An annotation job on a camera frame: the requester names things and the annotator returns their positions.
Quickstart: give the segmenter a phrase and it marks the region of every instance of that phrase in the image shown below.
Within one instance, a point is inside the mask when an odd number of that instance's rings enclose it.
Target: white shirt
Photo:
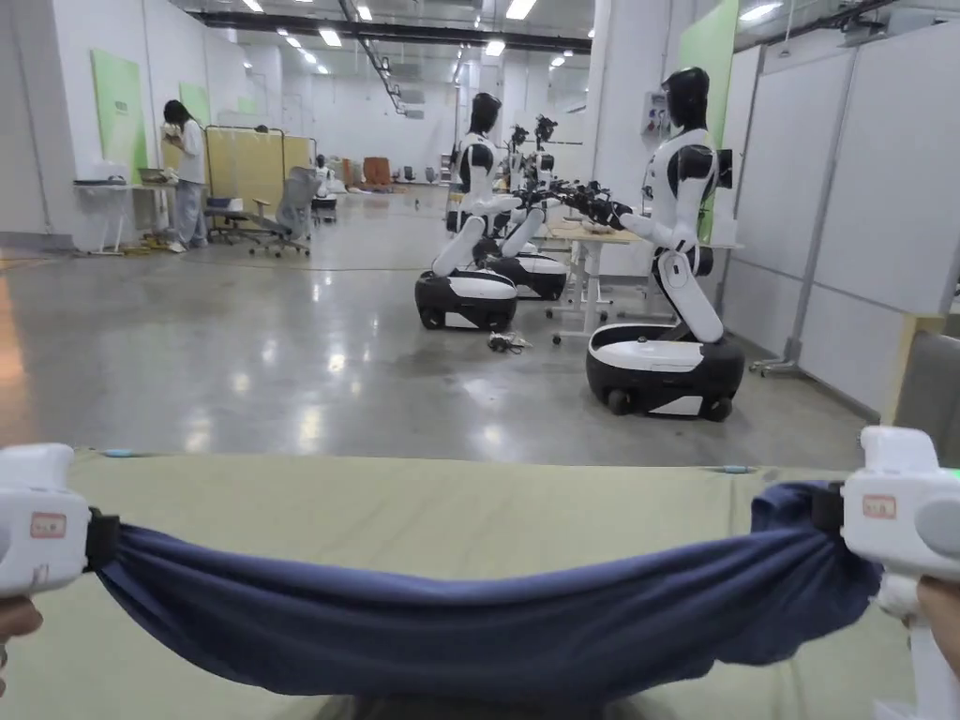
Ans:
[[[204,171],[204,131],[196,120],[187,120],[183,126],[183,153],[180,157],[181,180],[196,182],[203,185],[206,182]]]

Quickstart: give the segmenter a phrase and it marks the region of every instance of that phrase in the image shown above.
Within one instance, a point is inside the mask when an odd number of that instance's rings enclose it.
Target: robot mobile base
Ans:
[[[721,340],[658,338],[671,325],[616,324],[590,338],[587,380],[615,415],[699,417],[723,422],[743,379],[743,350]]]
[[[534,300],[559,300],[566,287],[566,266],[538,252],[490,257],[484,267],[506,277],[517,288],[529,288]]]
[[[420,321],[429,330],[461,327],[501,332],[516,313],[516,286],[487,271],[455,271],[438,277],[427,271],[414,291]]]

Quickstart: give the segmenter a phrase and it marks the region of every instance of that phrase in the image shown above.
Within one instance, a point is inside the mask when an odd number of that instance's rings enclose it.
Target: green panel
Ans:
[[[253,98],[238,98],[237,109],[245,115],[256,115],[256,101]]]
[[[186,106],[193,119],[201,128],[210,124],[210,101],[206,97],[206,88],[192,83],[180,83],[180,101]]]
[[[680,67],[702,67],[710,75],[707,127],[716,148],[723,147],[727,120],[727,94],[733,63],[733,40],[740,13],[737,0],[723,0],[713,11],[691,25],[680,38]],[[705,206],[700,236],[709,241],[713,229],[713,198]]]
[[[147,167],[140,66],[103,50],[91,50],[90,57],[104,160],[126,165],[130,182],[139,183],[140,168]]]

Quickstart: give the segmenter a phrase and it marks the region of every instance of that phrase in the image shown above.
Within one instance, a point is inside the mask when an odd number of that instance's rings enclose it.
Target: white and black robot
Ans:
[[[636,215],[609,195],[579,208],[592,220],[626,229],[658,246],[653,278],[680,319],[677,325],[615,324],[590,338],[587,377],[596,396],[617,415],[644,412],[721,422],[743,378],[743,350],[724,337],[724,326],[698,276],[713,266],[712,251],[697,236],[701,205],[729,186],[732,160],[717,153],[707,130],[709,77],[680,70],[663,84],[680,133],[651,163],[653,212]]]
[[[489,270],[458,270],[473,258],[473,248],[493,219],[520,207],[513,195],[493,194],[496,147],[487,133],[496,124],[500,101],[481,92],[473,98],[470,130],[455,160],[465,192],[455,218],[456,235],[417,280],[420,321],[428,329],[461,327],[502,331],[516,312],[516,286]]]

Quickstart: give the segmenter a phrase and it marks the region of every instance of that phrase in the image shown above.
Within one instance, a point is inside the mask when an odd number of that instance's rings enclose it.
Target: woman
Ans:
[[[163,107],[163,119],[167,122],[163,139],[182,151],[177,184],[177,237],[170,250],[185,252],[188,245],[206,245],[204,131],[179,100],[171,100]]]

